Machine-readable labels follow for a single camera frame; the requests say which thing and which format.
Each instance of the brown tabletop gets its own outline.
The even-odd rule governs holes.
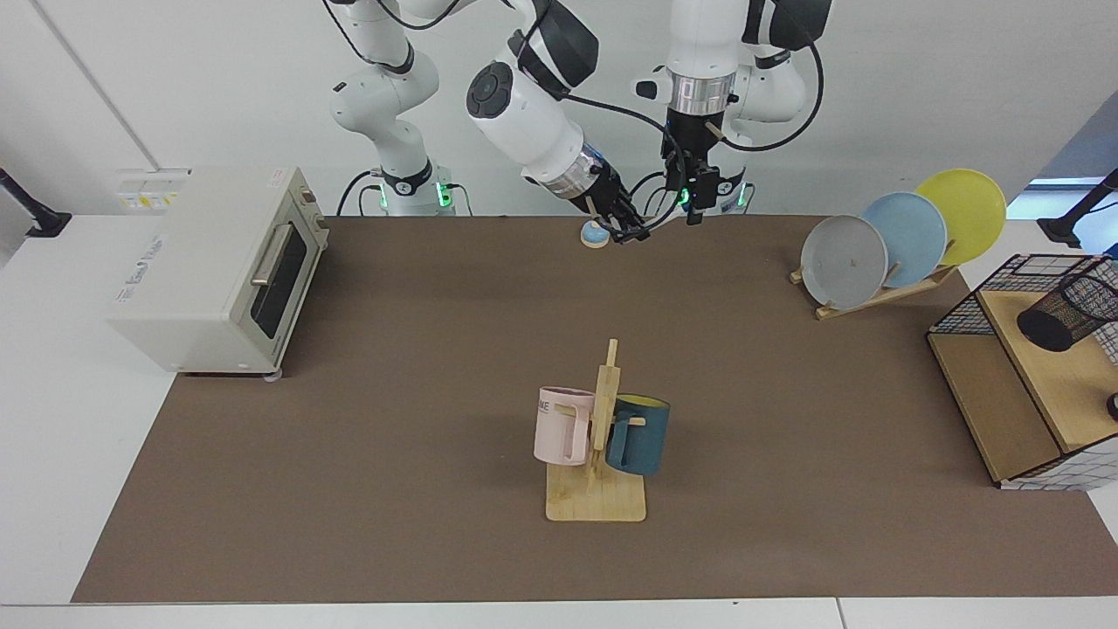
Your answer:
[[[74,594],[489,601],[1118,594],[1079,493],[993,488],[923,333],[937,290],[819,323],[818,218],[333,219],[276,384],[179,378]],[[556,524],[537,390],[672,403],[641,524]]]

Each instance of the oven door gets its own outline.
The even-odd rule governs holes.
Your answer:
[[[288,193],[248,279],[241,330],[278,368],[320,254],[311,227]]]

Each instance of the plate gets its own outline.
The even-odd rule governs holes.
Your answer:
[[[859,216],[832,216],[815,226],[799,256],[804,286],[835,309],[873,298],[885,279],[889,254],[881,234]]]
[[[931,274],[944,257],[947,223],[935,203],[912,192],[893,192],[870,203],[862,218],[873,225],[885,240],[889,268],[900,264],[885,278],[885,286],[899,288],[916,284]]]
[[[932,174],[916,192],[936,203],[955,240],[942,264],[970,261],[997,241],[1005,225],[1005,196],[993,179],[977,170],[956,168]]]

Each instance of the wire basket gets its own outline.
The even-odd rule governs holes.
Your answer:
[[[1118,289],[1084,275],[1069,275],[1052,292],[1017,314],[1017,328],[1049,352],[1067,352],[1096,331],[1118,322]]]

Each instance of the mug handle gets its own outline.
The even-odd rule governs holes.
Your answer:
[[[606,452],[606,463],[612,468],[620,468],[625,465],[625,444],[628,441],[628,422],[635,416],[633,411],[617,411],[614,421],[614,436],[609,442],[610,448]]]
[[[586,460],[586,442],[589,430],[590,412],[575,407],[575,421],[567,425],[567,452],[563,452],[567,457],[567,463]]]
[[[578,409],[569,404],[556,403],[556,412],[563,416],[563,433],[562,433],[562,459],[565,463],[569,464],[575,460],[575,425],[578,423]]]

